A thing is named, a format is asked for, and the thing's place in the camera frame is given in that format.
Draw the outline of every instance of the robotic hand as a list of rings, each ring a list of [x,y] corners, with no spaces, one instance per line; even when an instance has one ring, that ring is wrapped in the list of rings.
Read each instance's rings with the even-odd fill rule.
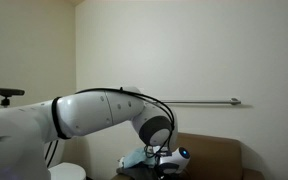
[[[161,179],[177,179],[190,161],[189,152],[183,148],[177,148],[171,156],[162,156],[157,163],[157,174]]]
[[[147,146],[169,147],[176,117],[134,87],[88,89],[28,106],[0,109],[0,180],[50,180],[44,144],[84,136],[130,120]]]

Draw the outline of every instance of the white object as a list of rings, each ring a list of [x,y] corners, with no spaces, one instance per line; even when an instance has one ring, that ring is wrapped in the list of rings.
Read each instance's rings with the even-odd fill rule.
[[[143,100],[126,95],[122,90],[96,90],[66,96],[57,103],[51,100],[0,109],[0,180],[9,180],[12,177],[16,180],[50,180],[51,173],[46,168],[43,145],[59,139],[59,131],[66,137],[83,136],[136,119],[141,123],[134,126],[135,130],[142,132],[141,136],[149,143],[162,145],[160,142],[165,142],[170,133],[166,132],[167,128],[161,126],[160,122],[163,121],[165,126],[169,126],[170,119],[158,109],[145,108]],[[58,116],[58,130],[53,122],[54,115]],[[150,134],[146,134],[148,131],[145,129],[153,126],[154,131],[150,130]]]
[[[179,147],[171,156],[161,157],[157,166],[164,174],[180,174],[190,159],[189,152],[185,148]]]
[[[49,169],[51,180],[86,180],[85,170],[75,164],[61,163]]]

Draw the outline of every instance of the black stand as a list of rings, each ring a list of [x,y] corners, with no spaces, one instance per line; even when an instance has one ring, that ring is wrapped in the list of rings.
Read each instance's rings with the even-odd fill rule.
[[[10,105],[10,100],[7,98],[10,96],[3,96],[3,97],[4,97],[4,99],[2,99],[2,101],[1,101],[1,106],[7,108],[7,106]]]

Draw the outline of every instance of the camera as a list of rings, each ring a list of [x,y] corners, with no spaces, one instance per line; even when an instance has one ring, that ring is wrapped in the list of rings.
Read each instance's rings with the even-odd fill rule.
[[[23,96],[25,91],[20,89],[0,88],[0,95],[4,97]]]

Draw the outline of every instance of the black band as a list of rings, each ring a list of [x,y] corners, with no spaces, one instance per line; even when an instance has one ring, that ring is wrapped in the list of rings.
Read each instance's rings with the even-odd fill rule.
[[[57,97],[52,102],[52,116],[53,116],[53,122],[55,125],[55,129],[57,131],[57,136],[61,139],[70,139],[68,138],[61,130],[60,123],[58,122],[58,116],[57,116],[57,101],[61,97]]]

